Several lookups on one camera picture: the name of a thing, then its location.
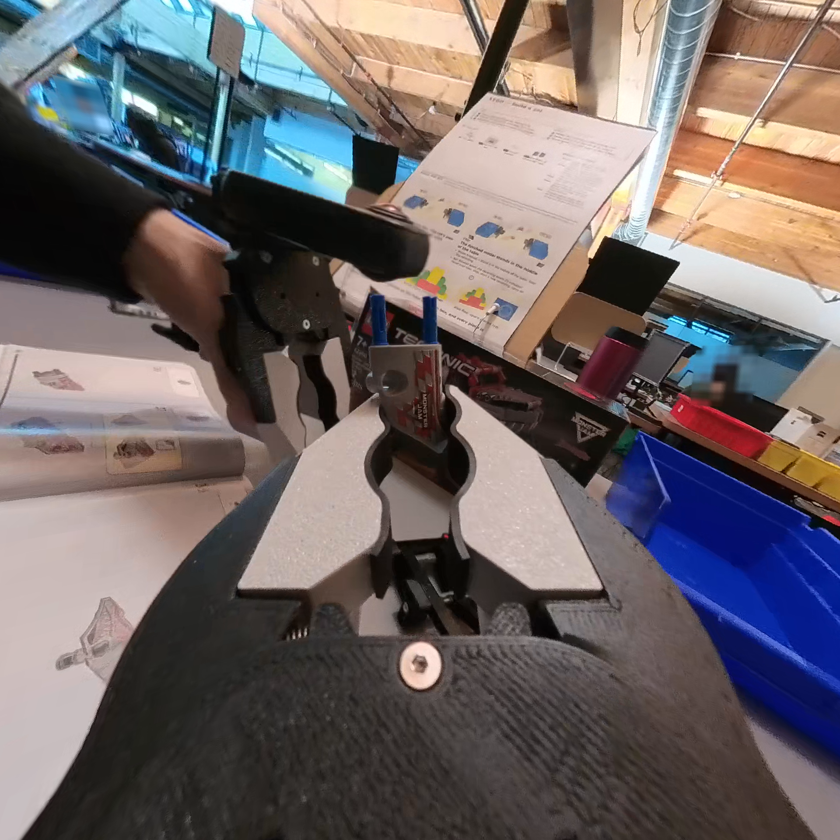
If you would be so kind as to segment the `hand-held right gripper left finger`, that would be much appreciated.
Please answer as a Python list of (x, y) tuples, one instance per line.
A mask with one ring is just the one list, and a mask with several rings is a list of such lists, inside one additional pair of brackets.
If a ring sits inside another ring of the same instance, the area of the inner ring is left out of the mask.
[(373, 395), (306, 448), (243, 572), (242, 596), (382, 598), (391, 579), (389, 432)]

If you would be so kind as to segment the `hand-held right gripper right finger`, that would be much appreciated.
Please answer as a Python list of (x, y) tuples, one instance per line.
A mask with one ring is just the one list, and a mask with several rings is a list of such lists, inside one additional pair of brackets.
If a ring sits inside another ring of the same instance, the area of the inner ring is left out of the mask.
[(457, 388), (454, 442), (467, 475), (451, 538), (473, 600), (587, 600), (604, 587), (541, 455)]

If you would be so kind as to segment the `white cardboard box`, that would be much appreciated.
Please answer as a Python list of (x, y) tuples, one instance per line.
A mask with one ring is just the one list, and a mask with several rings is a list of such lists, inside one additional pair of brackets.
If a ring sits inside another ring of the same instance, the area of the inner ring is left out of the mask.
[(826, 457), (839, 441), (837, 427), (800, 406), (786, 411), (770, 430), (770, 435), (821, 458)]

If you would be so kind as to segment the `black flat panel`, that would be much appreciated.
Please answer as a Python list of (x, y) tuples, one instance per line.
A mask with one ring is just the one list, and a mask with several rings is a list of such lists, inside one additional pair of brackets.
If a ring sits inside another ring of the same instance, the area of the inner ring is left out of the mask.
[(643, 316), (678, 267), (675, 259), (606, 237), (576, 291)]

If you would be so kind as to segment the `silver ventilation duct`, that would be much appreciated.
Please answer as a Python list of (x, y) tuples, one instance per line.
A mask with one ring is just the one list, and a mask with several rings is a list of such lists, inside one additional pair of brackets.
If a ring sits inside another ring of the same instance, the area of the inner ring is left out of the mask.
[(612, 234), (616, 240), (634, 246), (644, 240), (669, 153), (720, 8), (721, 1), (674, 1), (667, 5), (647, 109), (647, 126), (655, 136), (638, 168), (626, 220)]

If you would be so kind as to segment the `person's left hand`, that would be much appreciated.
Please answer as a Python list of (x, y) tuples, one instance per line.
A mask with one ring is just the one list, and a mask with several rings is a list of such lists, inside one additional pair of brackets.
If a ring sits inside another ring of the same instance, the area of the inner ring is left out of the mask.
[(229, 291), (227, 255), (223, 243), (171, 211), (156, 209), (137, 228), (123, 265), (131, 288), (196, 342), (199, 355), (213, 368), (232, 427), (259, 439), (248, 399), (228, 369), (219, 343), (222, 298)]

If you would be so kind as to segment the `person's left forearm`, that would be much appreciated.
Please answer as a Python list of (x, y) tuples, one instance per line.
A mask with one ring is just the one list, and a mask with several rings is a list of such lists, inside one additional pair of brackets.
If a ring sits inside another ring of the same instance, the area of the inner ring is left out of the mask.
[(159, 194), (121, 176), (34, 121), (1, 88), (1, 260), (65, 287), (141, 300), (123, 259), (147, 216), (169, 209)]

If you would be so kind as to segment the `yellow plastic bin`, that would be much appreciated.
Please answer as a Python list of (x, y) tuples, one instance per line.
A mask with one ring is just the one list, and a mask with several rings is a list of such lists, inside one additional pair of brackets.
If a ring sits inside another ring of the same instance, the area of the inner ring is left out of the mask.
[(804, 454), (799, 447), (774, 437), (757, 458), (757, 464), (784, 475)]
[(784, 474), (824, 496), (839, 501), (839, 466), (811, 453), (801, 451)]

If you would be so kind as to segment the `blue plastic bin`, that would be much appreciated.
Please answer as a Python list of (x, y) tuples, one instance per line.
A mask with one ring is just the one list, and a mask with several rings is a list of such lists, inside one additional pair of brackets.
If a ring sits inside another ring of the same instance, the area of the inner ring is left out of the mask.
[(692, 605), (731, 682), (838, 756), (838, 540), (644, 433), (605, 506)]

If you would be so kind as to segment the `toy instruction booklet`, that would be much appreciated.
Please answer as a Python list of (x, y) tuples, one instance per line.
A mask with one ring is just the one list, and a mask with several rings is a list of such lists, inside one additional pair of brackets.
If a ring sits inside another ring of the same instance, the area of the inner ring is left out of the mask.
[(188, 365), (2, 346), (1, 837), (21, 838), (137, 627), (252, 490)]

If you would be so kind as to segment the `black metal pole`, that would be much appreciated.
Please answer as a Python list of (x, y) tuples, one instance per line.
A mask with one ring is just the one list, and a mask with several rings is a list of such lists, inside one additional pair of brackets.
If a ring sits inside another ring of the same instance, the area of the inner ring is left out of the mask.
[(487, 94), (500, 90), (509, 53), (528, 5), (528, 1), (505, 1), (501, 6), (463, 108), (463, 117)]

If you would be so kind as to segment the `grey toy brick assembly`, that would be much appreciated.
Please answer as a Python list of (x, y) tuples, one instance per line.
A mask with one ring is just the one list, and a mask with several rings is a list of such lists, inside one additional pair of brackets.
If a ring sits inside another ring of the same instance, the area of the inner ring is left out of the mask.
[(422, 339), (409, 344), (389, 341), (385, 297), (373, 293), (369, 303), (368, 388), (379, 396), (393, 432), (440, 455), (447, 447), (448, 426), (437, 298), (423, 298)]

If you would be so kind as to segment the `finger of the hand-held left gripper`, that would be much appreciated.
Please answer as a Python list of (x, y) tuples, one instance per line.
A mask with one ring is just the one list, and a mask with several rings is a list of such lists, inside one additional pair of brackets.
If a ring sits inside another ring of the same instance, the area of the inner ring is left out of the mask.
[(299, 455), (318, 436), (318, 402), (302, 357), (288, 349), (264, 353), (267, 416), (258, 422), (259, 439), (271, 461)]
[(351, 384), (342, 340), (328, 339), (316, 362), (313, 375), (316, 417), (324, 430), (330, 430), (350, 413)]

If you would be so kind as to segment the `tan rounded board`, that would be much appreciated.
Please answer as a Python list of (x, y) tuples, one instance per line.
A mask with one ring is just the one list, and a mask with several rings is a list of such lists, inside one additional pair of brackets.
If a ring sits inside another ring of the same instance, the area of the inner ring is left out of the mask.
[(643, 336), (647, 322), (634, 312), (576, 291), (552, 322), (550, 339), (553, 343), (546, 338), (542, 343), (542, 354), (545, 358), (558, 361), (567, 347), (578, 352), (591, 352), (611, 328)]

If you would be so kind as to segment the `red plastic bin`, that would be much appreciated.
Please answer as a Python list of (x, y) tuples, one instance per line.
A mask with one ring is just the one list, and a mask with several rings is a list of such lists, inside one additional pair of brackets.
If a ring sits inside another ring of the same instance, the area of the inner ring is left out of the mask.
[(679, 397), (666, 418), (748, 459), (759, 458), (772, 443), (769, 434), (686, 395)]

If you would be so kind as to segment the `white instruction sign board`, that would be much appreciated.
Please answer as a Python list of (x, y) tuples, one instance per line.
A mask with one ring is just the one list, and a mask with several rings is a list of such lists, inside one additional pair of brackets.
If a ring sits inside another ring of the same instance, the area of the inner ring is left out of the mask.
[(644, 156), (655, 131), (488, 94), (415, 169), (394, 203), (429, 235), (425, 266), (377, 289), (500, 354)]

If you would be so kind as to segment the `black toy set box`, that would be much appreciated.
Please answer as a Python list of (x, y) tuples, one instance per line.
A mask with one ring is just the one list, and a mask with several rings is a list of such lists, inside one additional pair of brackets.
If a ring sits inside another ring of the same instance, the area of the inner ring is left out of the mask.
[[(371, 294), (364, 303), (351, 345), (351, 410), (373, 394), (368, 388)], [(421, 341), (421, 318), (402, 309), (386, 310), (391, 343)], [(542, 457), (556, 461), (583, 487), (589, 484), (627, 426), (625, 412), (617, 403), (598, 398), (575, 383), (554, 384), (449, 332), (437, 332), (437, 336), (443, 351), (448, 436), (455, 417), (448, 390), (454, 387)], [(427, 471), (432, 469), (433, 458), (439, 455), (393, 433), (414, 453), (418, 464), (425, 465)]]

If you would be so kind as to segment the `maroon tumbler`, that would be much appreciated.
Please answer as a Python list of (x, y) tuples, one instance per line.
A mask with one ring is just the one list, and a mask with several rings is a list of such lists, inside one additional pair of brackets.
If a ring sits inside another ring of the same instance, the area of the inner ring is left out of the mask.
[(647, 346), (648, 340), (642, 335), (609, 328), (597, 342), (576, 384), (598, 398), (616, 401)]

